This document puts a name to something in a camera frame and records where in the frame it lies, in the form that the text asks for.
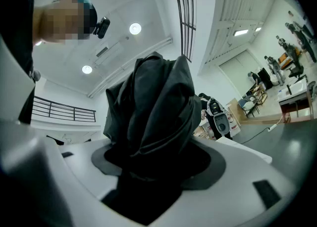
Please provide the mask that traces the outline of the wooden frame chair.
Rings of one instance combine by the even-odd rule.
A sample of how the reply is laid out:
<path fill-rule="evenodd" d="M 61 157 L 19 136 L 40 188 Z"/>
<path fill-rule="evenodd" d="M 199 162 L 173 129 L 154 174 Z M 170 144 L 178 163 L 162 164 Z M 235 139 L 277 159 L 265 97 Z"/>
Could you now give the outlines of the wooden frame chair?
<path fill-rule="evenodd" d="M 263 84 L 254 85 L 250 89 L 251 96 L 256 99 L 256 104 L 263 106 L 264 102 L 267 100 L 267 93 L 264 89 Z"/>

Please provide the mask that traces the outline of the person's black shirt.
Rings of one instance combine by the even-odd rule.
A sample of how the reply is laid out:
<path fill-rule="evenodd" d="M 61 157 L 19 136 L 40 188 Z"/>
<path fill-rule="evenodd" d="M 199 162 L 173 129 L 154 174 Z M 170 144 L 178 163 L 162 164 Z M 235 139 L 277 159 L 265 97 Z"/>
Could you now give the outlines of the person's black shirt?
<path fill-rule="evenodd" d="M 0 36 L 27 76 L 33 71 L 34 0 L 0 0 Z"/>

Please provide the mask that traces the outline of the black balcony railing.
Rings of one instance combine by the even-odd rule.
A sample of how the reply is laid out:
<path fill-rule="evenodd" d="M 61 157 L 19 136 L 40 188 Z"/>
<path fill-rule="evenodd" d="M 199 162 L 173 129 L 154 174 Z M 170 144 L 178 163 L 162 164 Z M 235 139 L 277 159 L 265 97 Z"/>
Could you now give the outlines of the black balcony railing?
<path fill-rule="evenodd" d="M 33 115 L 74 122 L 96 122 L 96 110 L 62 104 L 41 97 L 34 97 Z"/>

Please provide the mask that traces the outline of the black window grille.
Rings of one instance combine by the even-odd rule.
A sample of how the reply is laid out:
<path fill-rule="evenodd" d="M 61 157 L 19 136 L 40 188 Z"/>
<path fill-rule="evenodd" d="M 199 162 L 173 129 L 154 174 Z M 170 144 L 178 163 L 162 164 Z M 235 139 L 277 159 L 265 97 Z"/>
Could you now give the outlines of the black window grille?
<path fill-rule="evenodd" d="M 179 14 L 181 54 L 191 63 L 197 24 L 197 0 L 176 0 Z"/>

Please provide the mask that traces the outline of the white and brown desk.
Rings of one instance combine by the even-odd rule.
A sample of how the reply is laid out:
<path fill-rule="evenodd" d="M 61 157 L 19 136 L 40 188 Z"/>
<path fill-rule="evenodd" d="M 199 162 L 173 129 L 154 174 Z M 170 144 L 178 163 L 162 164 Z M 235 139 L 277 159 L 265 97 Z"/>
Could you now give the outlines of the white and brown desk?
<path fill-rule="evenodd" d="M 293 85 L 287 85 L 277 95 L 277 102 L 280 106 L 283 123 L 291 123 L 290 113 L 296 112 L 296 118 L 293 122 L 308 121 L 314 119 L 314 110 L 312 98 L 308 89 L 306 79 L 302 79 Z M 309 115 L 300 117 L 299 111 L 309 109 Z"/>

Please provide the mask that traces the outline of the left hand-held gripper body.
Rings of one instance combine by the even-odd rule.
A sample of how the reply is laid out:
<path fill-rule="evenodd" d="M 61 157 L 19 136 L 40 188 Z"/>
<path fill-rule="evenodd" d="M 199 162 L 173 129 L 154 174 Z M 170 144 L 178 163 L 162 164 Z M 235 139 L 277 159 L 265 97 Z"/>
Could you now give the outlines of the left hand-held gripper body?
<path fill-rule="evenodd" d="M 0 122 L 18 120 L 34 87 L 0 35 Z"/>

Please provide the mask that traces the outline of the black cloth item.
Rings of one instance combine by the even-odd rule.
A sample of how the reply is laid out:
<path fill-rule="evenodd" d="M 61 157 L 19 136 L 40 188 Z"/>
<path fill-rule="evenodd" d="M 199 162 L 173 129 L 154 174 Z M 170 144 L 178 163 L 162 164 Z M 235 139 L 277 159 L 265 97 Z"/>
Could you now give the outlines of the black cloth item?
<path fill-rule="evenodd" d="M 200 99 L 184 56 L 138 59 L 123 83 L 106 90 L 107 161 L 122 172 L 104 203 L 149 225 L 181 195 L 182 182 L 204 171 L 210 157 L 190 142 L 201 118 Z"/>

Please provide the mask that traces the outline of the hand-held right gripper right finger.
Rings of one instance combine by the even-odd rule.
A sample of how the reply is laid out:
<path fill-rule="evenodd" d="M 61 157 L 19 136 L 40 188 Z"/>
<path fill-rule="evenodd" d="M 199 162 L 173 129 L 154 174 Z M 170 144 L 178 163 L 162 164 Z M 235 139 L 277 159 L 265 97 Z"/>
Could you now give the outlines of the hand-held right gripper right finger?
<path fill-rule="evenodd" d="M 298 191 L 287 177 L 257 155 L 196 136 L 192 140 L 224 157 L 224 174 L 206 190 L 183 192 L 150 227 L 265 227 Z M 253 185 L 263 180 L 280 196 L 269 209 Z"/>

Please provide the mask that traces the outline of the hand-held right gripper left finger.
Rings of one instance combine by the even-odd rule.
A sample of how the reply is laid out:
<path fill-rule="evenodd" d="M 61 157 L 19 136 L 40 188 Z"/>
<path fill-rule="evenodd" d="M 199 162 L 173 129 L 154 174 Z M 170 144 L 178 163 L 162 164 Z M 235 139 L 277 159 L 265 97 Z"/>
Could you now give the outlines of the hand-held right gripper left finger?
<path fill-rule="evenodd" d="M 0 227 L 142 227 L 101 203 L 57 145 L 23 124 L 0 122 Z"/>

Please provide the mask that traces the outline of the ceiling air vent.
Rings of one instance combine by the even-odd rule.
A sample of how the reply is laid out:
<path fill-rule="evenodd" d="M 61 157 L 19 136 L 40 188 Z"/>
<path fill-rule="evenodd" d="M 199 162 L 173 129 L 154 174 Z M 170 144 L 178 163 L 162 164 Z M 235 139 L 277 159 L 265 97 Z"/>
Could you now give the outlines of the ceiling air vent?
<path fill-rule="evenodd" d="M 96 57 L 101 57 L 107 51 L 108 51 L 108 46 L 107 45 L 99 47 L 96 50 Z"/>

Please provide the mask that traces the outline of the white marble table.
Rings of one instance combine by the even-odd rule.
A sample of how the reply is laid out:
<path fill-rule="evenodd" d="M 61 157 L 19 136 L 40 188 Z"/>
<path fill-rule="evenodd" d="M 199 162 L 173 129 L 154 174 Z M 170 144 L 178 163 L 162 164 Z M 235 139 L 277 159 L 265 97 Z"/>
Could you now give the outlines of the white marble table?
<path fill-rule="evenodd" d="M 228 146 L 231 146 L 231 147 L 239 148 L 239 149 L 247 151 L 247 152 L 250 152 L 250 153 L 252 153 L 254 155 L 257 155 L 258 157 L 262 158 L 268 164 L 272 163 L 272 157 L 270 157 L 270 156 L 268 156 L 266 154 L 263 154 L 261 152 L 258 152 L 256 150 L 253 150 L 253 149 L 251 149 L 249 147 L 246 147 L 243 144 L 240 144 L 240 143 L 237 143 L 237 142 L 235 142 L 233 140 L 227 139 L 226 137 L 221 137 L 220 139 L 217 139 L 216 142 L 222 143 L 222 144 L 225 144 L 225 145 L 228 145 Z"/>

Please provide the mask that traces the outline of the black office chair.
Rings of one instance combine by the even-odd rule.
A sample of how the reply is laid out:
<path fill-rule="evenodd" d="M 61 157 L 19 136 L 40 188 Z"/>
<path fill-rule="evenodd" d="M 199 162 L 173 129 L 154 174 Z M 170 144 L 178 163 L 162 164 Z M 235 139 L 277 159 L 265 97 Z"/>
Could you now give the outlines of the black office chair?
<path fill-rule="evenodd" d="M 296 78 L 297 82 L 306 78 L 307 79 L 307 75 L 304 74 L 304 67 L 301 65 L 299 58 L 298 57 L 294 57 L 293 58 L 293 63 L 295 65 L 294 68 L 289 68 L 288 70 L 290 71 L 289 74 L 289 78 Z"/>

